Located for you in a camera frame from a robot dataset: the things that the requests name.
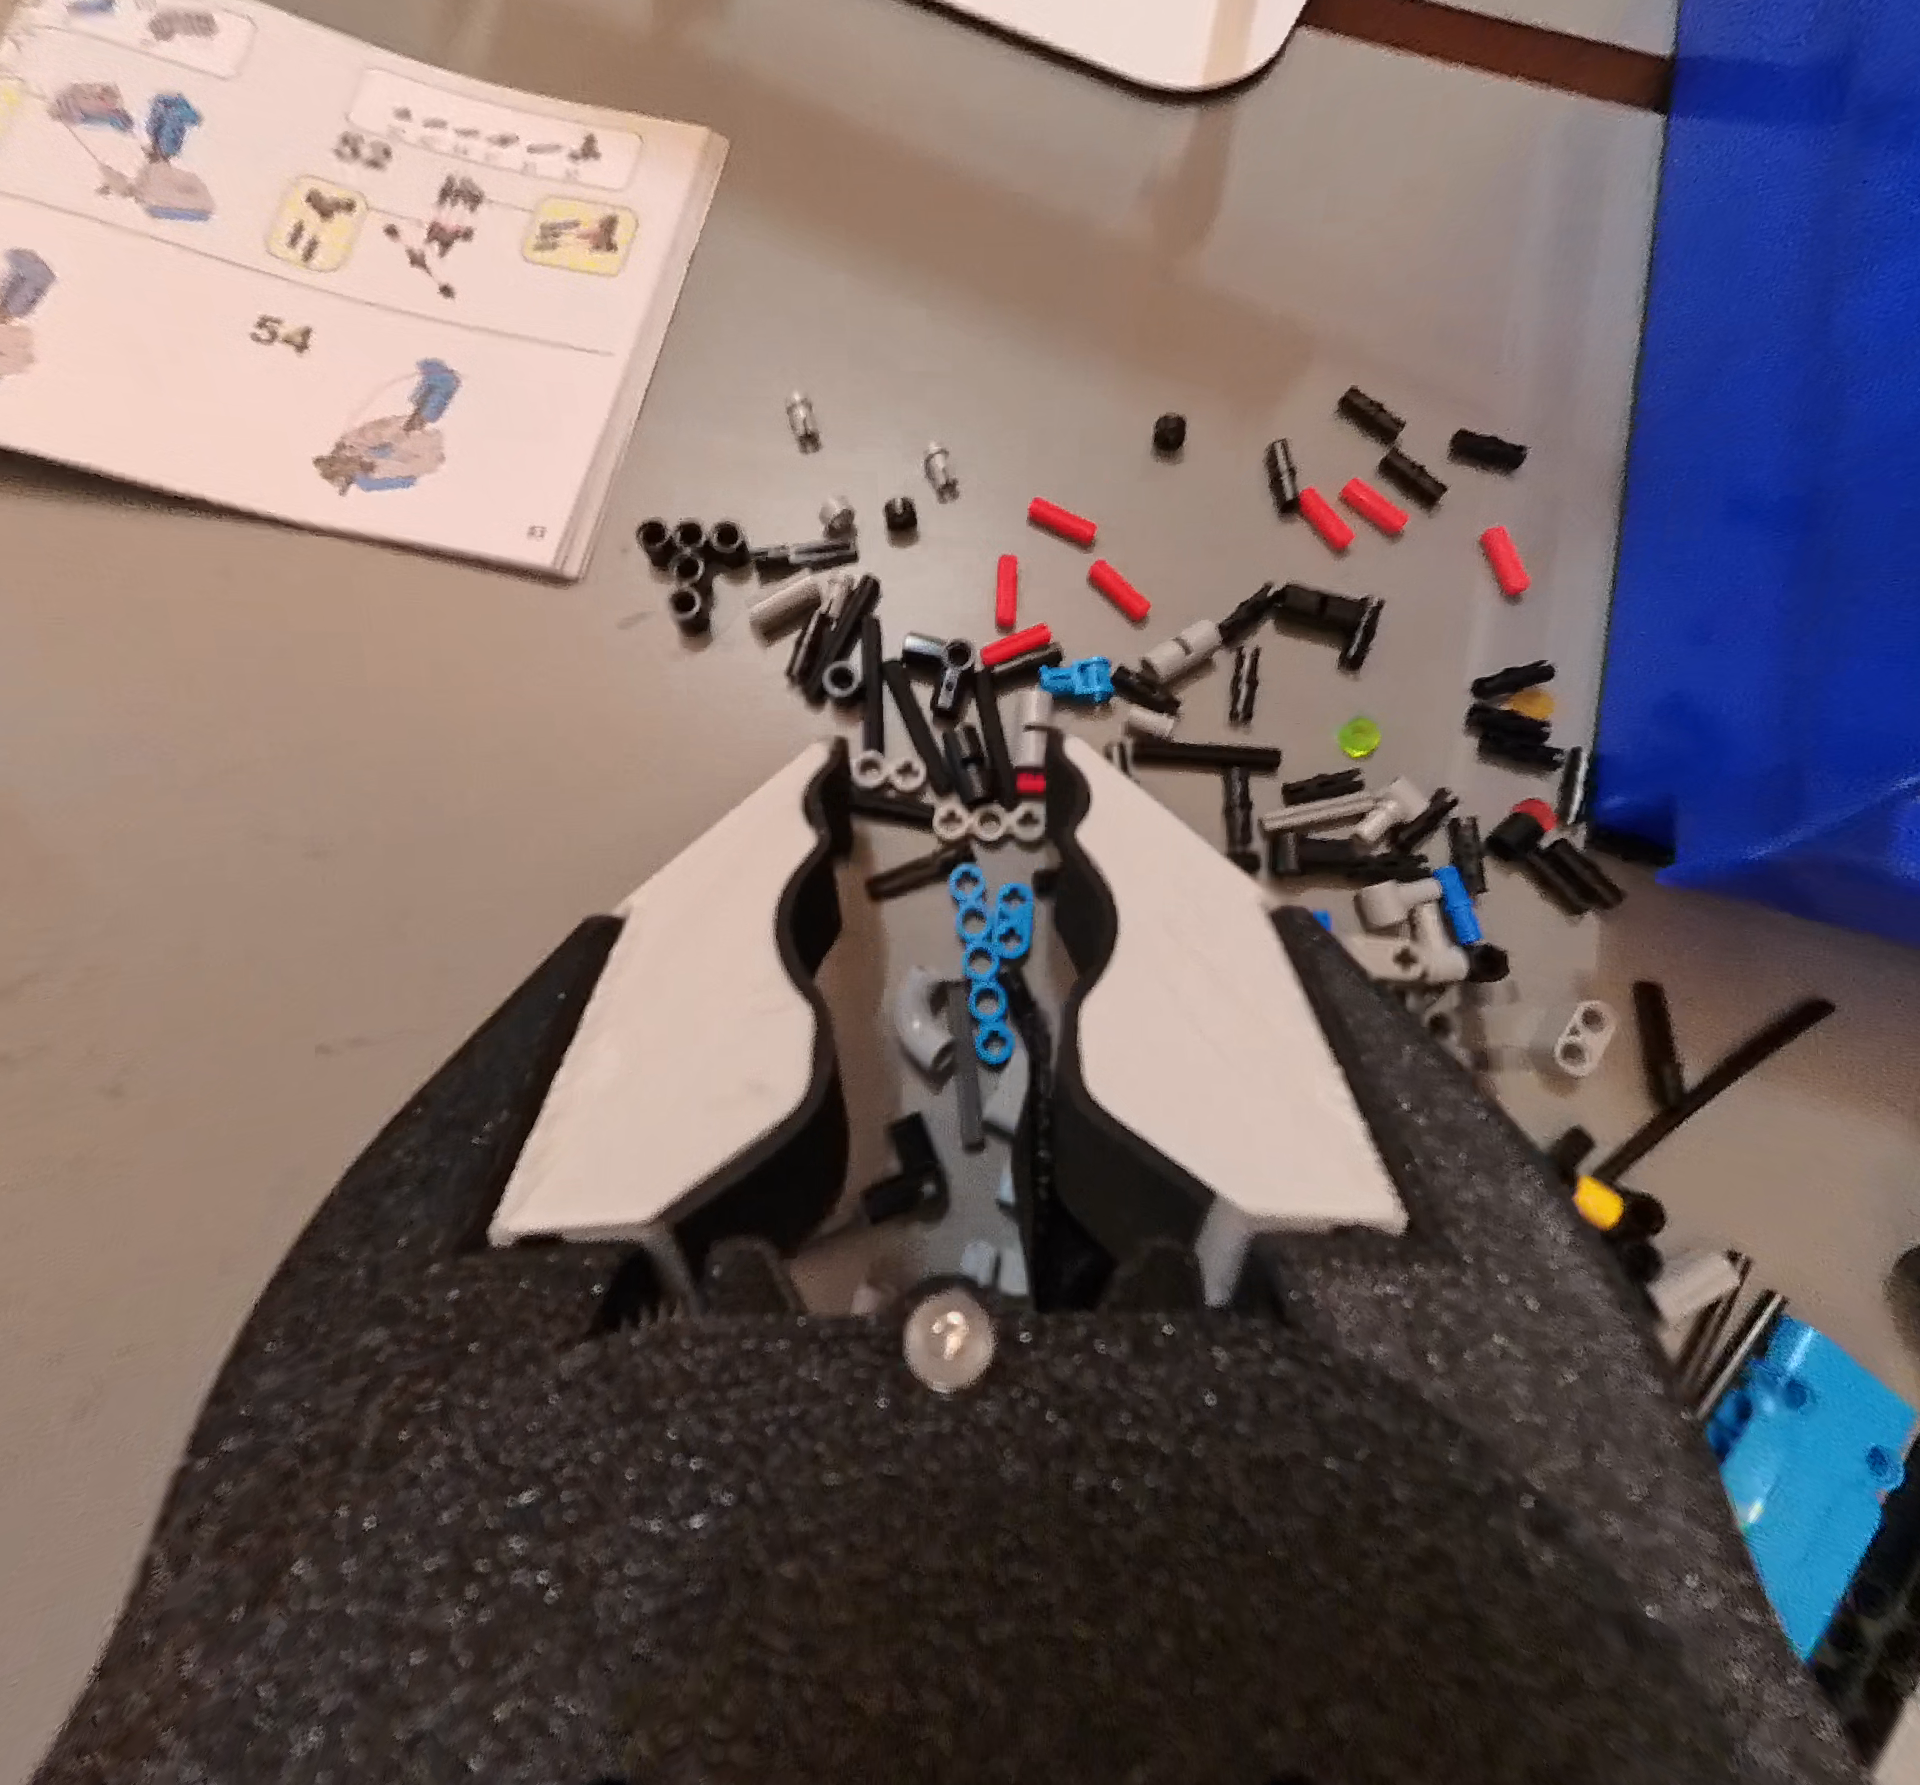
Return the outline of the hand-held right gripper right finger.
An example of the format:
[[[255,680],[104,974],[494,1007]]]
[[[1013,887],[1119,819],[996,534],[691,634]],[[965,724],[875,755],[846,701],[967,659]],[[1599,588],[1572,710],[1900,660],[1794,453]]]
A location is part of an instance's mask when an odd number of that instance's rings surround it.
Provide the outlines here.
[[[1262,1241],[1407,1234],[1287,935],[1321,938],[1090,743],[1051,735],[1051,919],[1072,967],[1051,1173],[1119,1271],[1181,1252],[1231,1306]]]

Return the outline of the open instruction booklet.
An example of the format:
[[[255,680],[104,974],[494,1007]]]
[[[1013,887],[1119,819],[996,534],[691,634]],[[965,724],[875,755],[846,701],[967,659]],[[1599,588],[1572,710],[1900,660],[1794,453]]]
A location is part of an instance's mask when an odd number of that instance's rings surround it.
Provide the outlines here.
[[[7,453],[578,582],[730,141],[259,0],[15,0]]]

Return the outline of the blue storage bin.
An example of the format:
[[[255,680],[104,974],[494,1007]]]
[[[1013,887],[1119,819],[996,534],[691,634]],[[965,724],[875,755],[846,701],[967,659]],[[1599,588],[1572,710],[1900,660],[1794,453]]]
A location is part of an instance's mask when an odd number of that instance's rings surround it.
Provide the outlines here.
[[[1919,938],[1919,0],[1678,0],[1593,785]]]

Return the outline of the blue rectangular brick panel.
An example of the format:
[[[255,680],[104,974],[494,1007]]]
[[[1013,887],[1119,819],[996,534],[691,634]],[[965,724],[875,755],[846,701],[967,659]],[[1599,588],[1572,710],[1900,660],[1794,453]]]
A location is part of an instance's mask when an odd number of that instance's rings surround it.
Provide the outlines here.
[[[1735,1528],[1804,1661],[1907,1484],[1916,1410],[1813,1324],[1780,1312],[1709,1416]]]

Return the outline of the light blue brick connector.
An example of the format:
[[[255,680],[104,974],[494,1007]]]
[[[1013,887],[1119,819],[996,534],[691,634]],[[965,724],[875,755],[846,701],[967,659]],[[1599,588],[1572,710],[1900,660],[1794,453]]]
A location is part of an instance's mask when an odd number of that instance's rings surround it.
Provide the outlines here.
[[[963,860],[946,876],[953,935],[963,960],[975,1057],[1003,1069],[1016,1053],[1007,979],[1030,955],[1038,895],[1029,883],[992,883],[980,861]]]

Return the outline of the thin black flexible rod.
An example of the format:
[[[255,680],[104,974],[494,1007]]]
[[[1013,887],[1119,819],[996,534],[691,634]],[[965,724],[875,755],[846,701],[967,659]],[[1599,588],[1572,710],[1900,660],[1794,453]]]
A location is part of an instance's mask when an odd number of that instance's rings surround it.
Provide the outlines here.
[[[1607,1184],[1620,1184],[1628,1169],[1658,1148],[1679,1125],[1709,1109],[1719,1096],[1731,1091],[1745,1077],[1763,1068],[1774,1055],[1782,1053],[1801,1035],[1823,1026],[1837,1013],[1829,998],[1806,998],[1789,1005],[1774,1020],[1762,1026],[1754,1035],[1726,1053],[1713,1069],[1709,1069],[1678,1102],[1649,1117],[1641,1129],[1599,1162],[1588,1166],[1588,1174]]]

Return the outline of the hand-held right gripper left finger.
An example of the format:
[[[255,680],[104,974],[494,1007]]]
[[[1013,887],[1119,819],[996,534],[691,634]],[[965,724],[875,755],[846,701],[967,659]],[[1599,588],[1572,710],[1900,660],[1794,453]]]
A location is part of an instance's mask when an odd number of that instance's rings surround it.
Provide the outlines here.
[[[841,929],[843,743],[809,743],[615,911],[612,946],[489,1221],[489,1248],[611,1242],[701,1277],[793,1259],[849,1187],[819,984]]]

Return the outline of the pile of small brick pieces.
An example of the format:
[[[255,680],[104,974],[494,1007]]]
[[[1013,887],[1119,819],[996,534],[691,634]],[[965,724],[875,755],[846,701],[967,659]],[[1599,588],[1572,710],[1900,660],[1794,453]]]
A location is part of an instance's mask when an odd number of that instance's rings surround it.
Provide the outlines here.
[[[1282,504],[1290,506],[1312,506],[1308,518],[1319,529],[1341,529],[1343,522],[1338,513],[1328,506],[1323,511],[1326,499],[1319,493],[1308,497],[1308,493],[1300,493],[1293,473],[1293,462],[1287,446],[1275,442],[1268,453],[1271,471],[1279,471],[1282,483]],[[949,483],[949,453],[938,444],[926,456],[926,471],[931,483],[940,497],[955,497],[955,485]],[[911,497],[893,497],[883,502],[883,521],[889,534],[896,539],[906,539],[918,518],[916,504]],[[1097,526],[1087,521],[1084,513],[1074,513],[1067,506],[1057,506],[1049,499],[1035,497],[1029,506],[1029,522],[1055,539],[1067,542],[1074,548],[1093,548],[1097,546]],[[771,553],[756,555],[746,539],[746,532],[730,522],[716,522],[704,528],[701,521],[642,521],[636,528],[636,542],[645,553],[648,562],[667,574],[673,577],[675,590],[675,616],[683,619],[688,631],[695,626],[707,627],[709,620],[709,602],[707,594],[711,590],[711,574],[709,571],[730,571],[738,570],[747,562],[767,568],[771,571],[806,571],[813,570],[829,570],[840,562],[854,562],[856,559],[856,513],[854,508],[833,506],[825,516],[828,536],[823,542],[800,542],[793,548],[774,548]],[[1009,631],[1007,638],[996,638],[992,644],[980,648],[980,668],[992,674],[997,665],[1034,665],[1039,678],[1048,678],[1048,669],[1039,669],[1039,652],[1051,644],[1051,638],[1039,627],[1013,631],[1018,616],[1018,560],[1009,553],[1003,553],[996,560],[996,623]],[[1108,559],[1097,559],[1090,570],[1092,588],[1113,602],[1118,611],[1123,611],[1134,620],[1146,620],[1150,611],[1148,597],[1121,574]],[[1620,902],[1613,889],[1613,881],[1603,883],[1605,874],[1599,868],[1588,872],[1574,852],[1580,845],[1566,838],[1539,838],[1529,840],[1526,856],[1539,855],[1529,872],[1538,877],[1557,877],[1568,876],[1572,877],[1572,889],[1563,898],[1570,898],[1572,907],[1593,895],[1593,903],[1603,903],[1601,891],[1607,895],[1610,902]],[[1605,1011],[1603,1005],[1587,1005],[1580,1009],[1572,1020],[1572,1037],[1568,1040],[1570,1053],[1566,1069],[1572,1069],[1580,1062],[1599,1062],[1601,1061],[1601,1035],[1588,1033],[1588,1011]],[[1670,1027],[1670,1007],[1667,998],[1667,987],[1656,981],[1636,981],[1636,1020],[1639,1030],[1644,1040],[1644,1061],[1658,1071],[1667,1071],[1674,1081],[1669,1084],[1667,1077],[1658,1077],[1656,1101],[1658,1109],[1670,1108],[1679,1101],[1684,1091],[1691,1087],[1684,1081],[1684,1071],[1678,1064],[1678,1053],[1674,1051],[1674,1027]],[[1620,1184],[1601,1182],[1599,1178],[1584,1169],[1587,1153],[1593,1152],[1593,1143],[1588,1133],[1574,1129],[1568,1130],[1553,1146],[1553,1161],[1561,1166],[1563,1180],[1570,1184],[1574,1203],[1588,1221],[1603,1228],[1610,1235],[1610,1242],[1621,1248],[1621,1256],[1632,1249],[1633,1255],[1656,1249],[1654,1235],[1658,1234],[1658,1206],[1651,1196],[1643,1192],[1633,1192],[1626,1187],[1626,1178]],[[1674,1306],[1674,1316],[1688,1318],[1693,1312],[1696,1323],[1691,1324],[1690,1338],[1691,1344],[1682,1352],[1690,1361],[1704,1360],[1700,1355],[1714,1358],[1714,1369],[1704,1369],[1699,1374],[1699,1393],[1693,1400],[1693,1416],[1709,1425],[1709,1416],[1718,1401],[1718,1397],[1726,1390],[1728,1381],[1739,1372],[1744,1358],[1748,1355],[1749,1346],[1763,1335],[1763,1328],[1774,1323],[1776,1316],[1788,1312],[1788,1296],[1782,1292],[1760,1292],[1753,1300],[1753,1310],[1748,1318],[1740,1318],[1739,1338],[1728,1332],[1734,1324],[1734,1306],[1740,1299],[1740,1286],[1749,1275],[1753,1259],[1745,1255],[1726,1255],[1723,1256],[1726,1271],[1726,1285],[1714,1292],[1714,1296],[1704,1304],[1699,1310],[1682,1304]]]

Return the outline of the grey desk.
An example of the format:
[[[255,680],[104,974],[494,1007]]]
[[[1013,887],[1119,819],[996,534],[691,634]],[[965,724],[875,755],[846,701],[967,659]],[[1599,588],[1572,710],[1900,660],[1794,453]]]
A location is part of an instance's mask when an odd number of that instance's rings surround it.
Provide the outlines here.
[[[1599,659],[1667,120],[1308,30],[1162,105],[906,0],[288,0],[707,119],[731,163],[612,497],[771,528],[959,453],[898,613],[1092,485],[1182,613],[1358,381],[1530,442]],[[1417,1241],[1254,1318],[622,1323],[481,1248],[599,915],[813,735],[640,555],[587,584],[5,460],[5,1775],[1859,1779],[1641,1308],[1323,938]]]

